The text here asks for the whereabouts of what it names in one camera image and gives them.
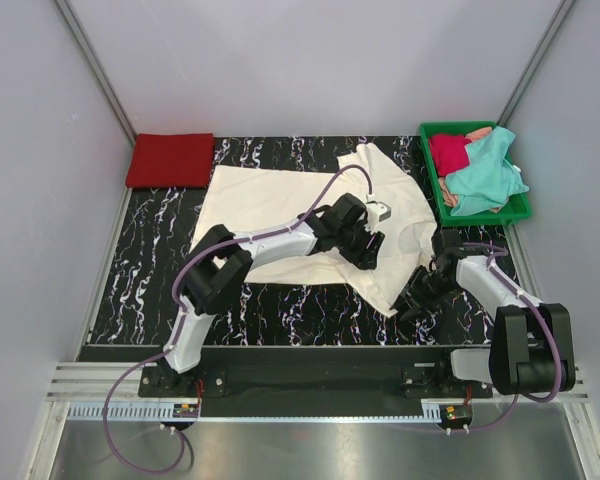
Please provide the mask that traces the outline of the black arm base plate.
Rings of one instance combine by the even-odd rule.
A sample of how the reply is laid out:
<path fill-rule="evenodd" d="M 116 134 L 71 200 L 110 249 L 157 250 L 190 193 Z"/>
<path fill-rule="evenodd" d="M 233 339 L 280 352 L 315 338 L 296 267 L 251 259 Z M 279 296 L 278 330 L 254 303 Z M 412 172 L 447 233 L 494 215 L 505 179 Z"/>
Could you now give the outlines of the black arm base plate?
<path fill-rule="evenodd" d="M 153 383 L 160 377 L 156 364 L 143 369 L 139 394 L 228 406 L 333 405 L 346 411 L 491 397 L 490 388 L 451 377 L 445 368 L 450 352 L 441 346 L 206 346 L 195 369 L 200 385 L 169 393 Z"/>

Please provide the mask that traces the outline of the cream white t shirt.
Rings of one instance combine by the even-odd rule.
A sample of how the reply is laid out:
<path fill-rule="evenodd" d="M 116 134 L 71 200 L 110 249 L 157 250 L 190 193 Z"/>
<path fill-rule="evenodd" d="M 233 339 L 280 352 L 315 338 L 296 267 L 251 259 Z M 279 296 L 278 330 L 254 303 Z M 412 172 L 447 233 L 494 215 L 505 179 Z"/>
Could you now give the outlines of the cream white t shirt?
<path fill-rule="evenodd" d="M 351 193 L 391 209 L 379 225 L 386 238 L 378 266 L 362 271 L 335 250 L 310 257 L 280 260 L 249 273 L 249 283 L 288 285 L 347 284 L 385 316 L 417 266 L 433 255 L 434 214 L 415 179 L 403 172 L 375 144 L 360 144 L 338 159 L 343 174 L 216 167 L 202 204 L 192 240 L 198 242 L 214 225 L 236 233 L 277 227 L 304 213 L 312 203 L 331 205 Z"/>

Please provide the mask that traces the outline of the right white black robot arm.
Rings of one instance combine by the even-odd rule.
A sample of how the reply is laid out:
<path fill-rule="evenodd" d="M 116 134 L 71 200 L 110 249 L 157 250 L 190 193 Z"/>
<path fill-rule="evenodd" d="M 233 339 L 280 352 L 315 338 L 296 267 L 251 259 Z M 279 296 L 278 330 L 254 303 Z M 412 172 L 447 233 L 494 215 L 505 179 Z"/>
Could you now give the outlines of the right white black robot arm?
<path fill-rule="evenodd" d="M 393 308 L 402 319 L 431 313 L 445 295 L 470 293 L 493 320 L 487 347 L 456 348 L 434 371 L 434 384 L 456 396 L 479 382 L 504 395 L 521 395 L 538 403 L 574 388 L 571 320 L 559 303 L 531 295 L 497 265 L 503 247 L 465 243 L 445 248 L 433 266 L 414 270 Z"/>

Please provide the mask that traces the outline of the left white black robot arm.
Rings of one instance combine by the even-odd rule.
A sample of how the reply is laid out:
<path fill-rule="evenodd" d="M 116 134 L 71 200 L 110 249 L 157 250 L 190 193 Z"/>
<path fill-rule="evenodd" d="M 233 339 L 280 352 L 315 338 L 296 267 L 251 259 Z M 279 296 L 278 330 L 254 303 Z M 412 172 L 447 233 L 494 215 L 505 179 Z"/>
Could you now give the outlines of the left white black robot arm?
<path fill-rule="evenodd" d="M 253 232 L 213 226 L 191 251 L 176 276 L 172 293 L 178 315 L 157 360 L 153 383 L 176 396 L 201 384 L 195 369 L 214 319 L 239 300 L 247 275 L 282 260 L 336 250 L 361 271 L 378 266 L 385 235 L 378 225 L 391 216 L 383 202 L 341 195 L 333 204 L 313 207 L 291 221 Z"/>

